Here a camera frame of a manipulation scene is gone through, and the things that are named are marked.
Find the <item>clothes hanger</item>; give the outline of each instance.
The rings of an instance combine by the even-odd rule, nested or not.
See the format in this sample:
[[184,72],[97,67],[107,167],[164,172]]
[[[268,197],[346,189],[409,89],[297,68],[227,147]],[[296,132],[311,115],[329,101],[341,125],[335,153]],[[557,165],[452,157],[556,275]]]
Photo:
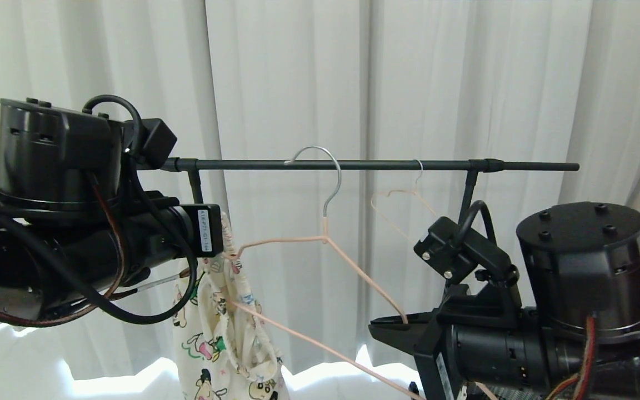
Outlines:
[[395,231],[399,232],[399,235],[404,236],[404,238],[407,239],[407,241],[409,241],[409,243],[412,243],[412,239],[409,238],[409,235],[407,235],[406,232],[402,231],[401,229],[399,229],[399,227],[393,223],[391,220],[389,220],[389,218],[384,215],[383,212],[379,211],[379,208],[377,208],[377,205],[374,203],[374,199],[376,197],[378,197],[378,195],[384,195],[385,197],[389,197],[392,195],[392,193],[406,193],[406,194],[410,194],[416,198],[419,199],[419,201],[421,202],[422,205],[424,205],[424,208],[426,208],[427,210],[429,210],[429,212],[431,212],[432,215],[434,215],[434,218],[436,218],[436,212],[434,211],[433,208],[431,208],[431,206],[429,205],[429,203],[423,198],[421,197],[421,195],[419,194],[418,188],[419,188],[419,180],[421,179],[421,176],[424,175],[424,164],[418,160],[415,159],[414,161],[419,163],[419,166],[421,167],[421,172],[419,172],[419,176],[416,178],[416,180],[414,181],[414,187],[411,190],[403,190],[403,189],[394,189],[394,190],[390,190],[389,192],[378,192],[378,193],[374,193],[374,195],[372,195],[372,198],[370,198],[369,204],[370,206],[374,209],[374,211],[377,213],[377,215],[379,215],[386,223],[389,224],[389,226],[391,226]]
[[375,289],[375,291],[377,291],[379,294],[381,294],[381,296],[384,299],[386,299],[386,301],[388,301],[389,304],[391,304],[392,307],[394,307],[394,309],[396,309],[396,311],[402,317],[402,322],[404,322],[404,324],[407,324],[409,321],[407,319],[406,313],[404,313],[404,310],[401,309],[399,304],[397,304],[397,302],[394,301],[394,299],[391,298],[389,296],[389,294],[386,293],[386,291],[384,291],[384,289],[382,289],[375,281],[373,281],[362,270],[362,268],[360,268],[357,265],[357,263],[352,261],[352,259],[344,251],[342,251],[340,246],[338,246],[337,243],[335,243],[332,240],[332,238],[330,238],[330,236],[328,235],[327,207],[330,204],[330,201],[335,197],[335,195],[337,195],[337,193],[340,192],[340,186],[342,185],[342,169],[340,168],[340,163],[337,161],[335,156],[333,156],[332,153],[328,149],[326,149],[324,147],[320,147],[320,146],[305,146],[302,149],[300,149],[297,153],[295,153],[295,155],[293,156],[292,159],[289,159],[289,160],[285,161],[284,164],[286,164],[286,165],[292,164],[293,162],[296,161],[296,159],[298,158],[300,153],[304,152],[307,149],[318,149],[318,150],[321,150],[322,152],[325,152],[328,156],[330,156],[330,158],[332,159],[333,163],[335,163],[335,168],[337,169],[337,185],[335,186],[335,190],[330,194],[330,196],[327,198],[327,200],[325,200],[325,204],[323,205],[323,208],[322,208],[322,229],[323,229],[322,235],[296,237],[296,238],[272,238],[272,239],[266,239],[266,240],[263,240],[263,241],[255,241],[255,242],[251,242],[251,243],[246,243],[246,244],[242,245],[241,247],[239,247],[238,251],[236,252],[236,254],[221,253],[221,256],[223,256],[223,258],[226,258],[228,260],[235,261],[235,260],[238,260],[238,258],[241,256],[243,251],[246,250],[247,248],[261,246],[261,245],[269,244],[269,243],[297,243],[297,242],[315,242],[315,241],[320,241],[323,244],[329,244],[330,247],[333,248],[333,250],[335,250],[335,252],[338,253],[343,258],[343,260],[345,260],[346,263],[348,263],[348,265],[351,266],[352,269],[362,279],[364,279],[364,281],[366,283],[370,284],[370,286],[373,289]]

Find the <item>cartoon print clothing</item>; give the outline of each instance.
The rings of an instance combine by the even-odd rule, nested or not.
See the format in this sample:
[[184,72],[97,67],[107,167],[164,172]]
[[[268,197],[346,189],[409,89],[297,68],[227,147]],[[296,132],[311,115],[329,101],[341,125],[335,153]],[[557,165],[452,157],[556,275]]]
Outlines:
[[[228,217],[222,214],[224,252],[235,254]],[[261,312],[241,261],[201,259],[195,294],[173,317],[173,339],[184,400],[287,400],[280,352],[264,322],[236,311],[236,299]],[[175,301],[188,278],[179,279]]]

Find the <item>curtain fold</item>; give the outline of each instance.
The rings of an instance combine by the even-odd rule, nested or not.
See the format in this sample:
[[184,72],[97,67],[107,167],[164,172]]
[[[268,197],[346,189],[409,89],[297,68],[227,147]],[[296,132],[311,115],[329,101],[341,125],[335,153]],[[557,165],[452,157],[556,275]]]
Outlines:
[[[478,177],[474,198],[490,206],[531,304],[516,223],[558,202],[623,203],[640,177],[640,2],[0,1],[0,98],[79,108],[102,93],[164,119],[178,136],[176,157],[287,159],[318,144],[338,159],[579,162],[579,172]],[[436,307],[444,281],[368,203],[417,176],[343,172],[328,207],[331,236],[406,312]],[[191,202],[185,174],[141,178]],[[457,218],[464,180],[425,172],[419,191],[439,216]],[[202,182],[241,244],[320,232],[335,173],[202,172]],[[378,206],[412,241],[434,221],[404,195]],[[244,265],[270,317],[349,357],[366,343],[374,365],[413,367],[368,337],[369,319],[396,312],[329,246],[261,246]],[[180,268],[168,263],[152,278]],[[153,313],[171,301],[162,286],[121,304]],[[171,324],[93,312],[51,330],[76,379],[135,374],[172,354]],[[284,332],[272,336],[292,372],[334,361]]]

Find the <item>silver hanger hook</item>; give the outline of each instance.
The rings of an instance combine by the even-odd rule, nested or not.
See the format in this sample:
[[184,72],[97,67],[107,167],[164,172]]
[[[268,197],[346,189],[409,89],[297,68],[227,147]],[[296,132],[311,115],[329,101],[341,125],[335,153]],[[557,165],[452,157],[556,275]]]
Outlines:
[[414,190],[416,190],[419,187],[419,179],[421,179],[421,176],[424,175],[424,164],[420,159],[414,159],[414,161],[418,162],[419,167],[421,167],[421,172],[419,172],[419,176],[416,177],[416,180],[414,181]]
[[305,146],[302,149],[298,150],[298,152],[295,153],[292,159],[284,161],[283,164],[285,165],[292,164],[298,158],[300,153],[304,152],[307,149],[322,150],[328,156],[330,156],[330,158],[332,159],[332,162],[335,163],[335,168],[337,169],[337,186],[335,187],[335,191],[330,194],[330,197],[328,197],[327,200],[325,200],[325,205],[323,205],[322,207],[322,216],[327,216],[327,206],[328,204],[330,204],[330,200],[332,200],[332,198],[335,197],[335,195],[337,195],[338,192],[340,192],[340,186],[342,186],[342,169],[340,169],[340,163],[337,162],[337,159],[335,158],[335,156],[332,155],[330,150],[320,146]]

